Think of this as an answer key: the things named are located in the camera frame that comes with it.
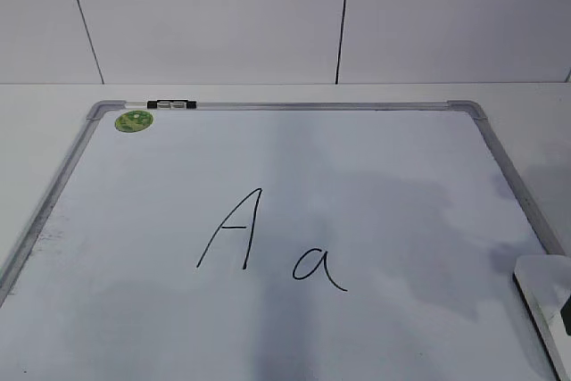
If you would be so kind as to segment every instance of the table surface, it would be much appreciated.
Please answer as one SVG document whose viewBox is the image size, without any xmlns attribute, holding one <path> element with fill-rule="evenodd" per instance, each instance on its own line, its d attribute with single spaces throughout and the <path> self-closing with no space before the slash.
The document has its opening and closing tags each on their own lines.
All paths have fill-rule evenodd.
<svg viewBox="0 0 571 381">
<path fill-rule="evenodd" d="M 473 100 L 571 254 L 571 85 L 0 86 L 0 262 L 4 262 L 94 103 L 441 102 Z"/>
</svg>

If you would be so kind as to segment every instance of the black marker writing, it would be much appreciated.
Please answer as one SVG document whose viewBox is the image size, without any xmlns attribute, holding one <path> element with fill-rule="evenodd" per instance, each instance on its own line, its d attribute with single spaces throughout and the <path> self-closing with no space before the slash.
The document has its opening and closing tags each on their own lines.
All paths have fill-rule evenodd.
<svg viewBox="0 0 571 381">
<path fill-rule="evenodd" d="M 239 228 L 239 229 L 245 229 L 245 227 L 225 227 L 224 224 L 226 223 L 226 221 L 230 218 L 230 216 L 232 216 L 234 214 L 234 212 L 236 210 L 238 210 L 238 208 L 244 204 L 251 196 L 258 194 L 258 196 L 256 196 L 256 204 L 253 207 L 253 215 L 252 215 L 252 227 L 250 230 L 250 239 L 248 240 L 248 250 L 246 251 L 246 256 L 244 258 L 244 264 L 242 265 L 242 269 L 246 269 L 248 266 L 248 258 L 250 257 L 250 251 L 252 249 L 252 240 L 253 240 L 253 231 L 256 227 L 256 215 L 258 214 L 258 204 L 260 203 L 260 197 L 261 197 L 261 188 L 257 188 L 254 189 L 250 194 L 248 194 L 240 203 L 238 203 L 238 205 L 232 209 L 232 211 L 227 215 L 226 218 L 224 218 L 224 220 L 222 220 L 220 222 L 220 224 L 218 225 L 218 227 L 216 228 L 216 230 L 214 231 L 214 234 L 212 234 L 212 237 L 210 239 L 210 241 L 208 242 L 208 244 L 206 245 L 206 248 L 204 249 L 203 255 L 200 257 L 200 259 L 198 260 L 198 263 L 196 264 L 197 268 L 200 268 L 200 264 L 203 263 L 203 259 L 204 256 L 206 256 L 206 253 L 208 252 L 208 249 L 210 249 L 212 241 L 214 241 L 214 237 L 219 233 L 219 231 L 221 229 L 235 229 L 235 228 Z"/>
<path fill-rule="evenodd" d="M 310 253 L 313 252 L 323 252 L 323 250 L 319 249 L 318 247 L 314 247 L 313 249 L 309 249 L 306 253 L 304 253 L 302 255 L 302 257 L 297 261 L 297 263 L 295 263 L 294 266 L 294 271 L 292 272 L 292 277 L 295 278 L 296 280 L 304 280 L 305 278 L 309 277 L 311 274 L 313 274 L 315 271 L 317 271 L 317 269 L 319 268 L 319 265 L 321 265 L 321 263 L 323 263 L 323 268 L 325 269 L 325 274 L 327 275 L 327 278 L 329 279 L 329 281 L 333 284 L 333 286 L 337 287 L 339 290 L 343 290 L 344 292 L 347 292 L 347 289 L 344 289 L 342 287 L 340 287 L 332 278 L 331 278 L 331 274 L 329 274 L 329 268 L 327 267 L 327 255 L 329 254 L 329 252 L 325 251 L 325 253 L 323 253 L 323 256 L 321 256 L 321 259 L 319 259 L 319 262 L 315 264 L 315 267 L 313 267 L 313 269 L 308 272 L 305 276 L 301 276 L 298 277 L 295 275 L 295 271 L 297 270 L 297 267 L 299 267 L 300 263 L 302 263 L 303 259 L 309 255 Z"/>
</svg>

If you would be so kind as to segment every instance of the white wall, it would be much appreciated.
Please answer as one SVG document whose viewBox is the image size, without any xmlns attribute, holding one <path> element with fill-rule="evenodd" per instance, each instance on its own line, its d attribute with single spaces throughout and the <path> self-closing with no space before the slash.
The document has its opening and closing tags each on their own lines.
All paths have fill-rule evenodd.
<svg viewBox="0 0 571 381">
<path fill-rule="evenodd" d="M 106 83 L 333 83 L 343 0 L 80 0 Z M 0 83 L 97 83 L 76 0 L 0 0 Z M 339 81 L 565 80 L 571 0 L 347 0 Z"/>
<path fill-rule="evenodd" d="M 0 0 L 0 82 L 100 82 L 75 0 Z"/>
<path fill-rule="evenodd" d="M 108 83 L 333 83 L 343 0 L 81 0 Z"/>
<path fill-rule="evenodd" d="M 348 0 L 340 81 L 562 82 L 571 0 Z"/>
</svg>

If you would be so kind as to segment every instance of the whiteboard eraser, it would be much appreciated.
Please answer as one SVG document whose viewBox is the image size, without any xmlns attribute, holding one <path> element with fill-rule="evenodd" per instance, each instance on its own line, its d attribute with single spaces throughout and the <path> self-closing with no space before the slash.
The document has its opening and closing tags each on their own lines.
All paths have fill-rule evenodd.
<svg viewBox="0 0 571 381">
<path fill-rule="evenodd" d="M 571 259 L 521 256 L 514 279 L 555 373 L 559 380 L 571 381 Z"/>
</svg>

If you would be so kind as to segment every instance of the green sticker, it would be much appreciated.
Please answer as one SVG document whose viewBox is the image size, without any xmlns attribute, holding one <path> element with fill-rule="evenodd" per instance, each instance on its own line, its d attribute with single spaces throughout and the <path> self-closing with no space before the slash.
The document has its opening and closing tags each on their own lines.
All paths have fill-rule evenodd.
<svg viewBox="0 0 571 381">
<path fill-rule="evenodd" d="M 115 121 L 115 128 L 123 133 L 137 133 L 153 123 L 153 115 L 147 111 L 123 113 Z"/>
</svg>

